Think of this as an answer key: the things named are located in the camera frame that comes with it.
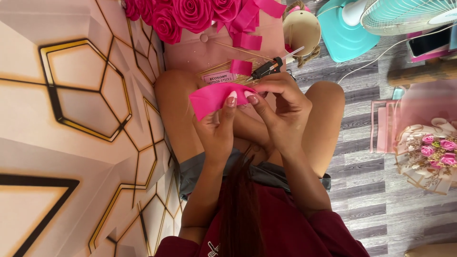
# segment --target gray shorts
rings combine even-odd
[[[225,164],[223,171],[223,180],[229,174],[232,165],[242,153],[236,149],[232,149],[232,153]],[[196,155],[181,164],[180,166],[180,179],[181,185],[179,187],[180,198],[187,201],[187,195],[192,193],[197,183],[198,177],[203,169],[203,163],[205,161],[205,153]],[[283,188],[284,191],[290,193],[289,184],[287,183],[286,174],[284,168],[273,163],[266,161],[261,162],[258,165],[251,165],[250,171],[252,180],[260,185],[268,187]],[[324,177],[320,179],[323,186],[327,191],[331,188],[331,178],[328,174],[324,174]]]

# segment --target label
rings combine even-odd
[[[230,73],[229,70],[223,70],[203,75],[202,80],[209,85],[221,82],[233,82],[236,80],[236,75]]]

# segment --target hair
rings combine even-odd
[[[225,181],[219,230],[219,257],[264,257],[257,191],[246,155],[233,165]]]

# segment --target woman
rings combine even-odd
[[[191,193],[179,237],[164,238],[155,256],[369,256],[331,211],[319,180],[338,139],[342,88],[321,81],[303,94],[288,73],[272,74],[253,89],[275,94],[275,112],[260,95],[245,92],[264,123],[236,108],[235,92],[219,113],[198,122],[188,95],[203,86],[194,75],[176,70],[155,84],[180,163],[180,193]],[[260,145],[267,160],[252,165],[252,158],[234,148],[234,137]]]

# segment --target hand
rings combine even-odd
[[[265,122],[276,149],[283,156],[294,156],[302,150],[302,136],[311,111],[311,101],[287,72],[265,76],[253,89],[272,92],[276,96],[276,112],[273,112],[263,97],[244,92]]]
[[[212,112],[201,121],[194,115],[193,124],[205,150],[206,160],[214,164],[227,162],[233,148],[233,120],[236,111],[236,92],[227,97],[222,107],[220,123],[218,112]]]

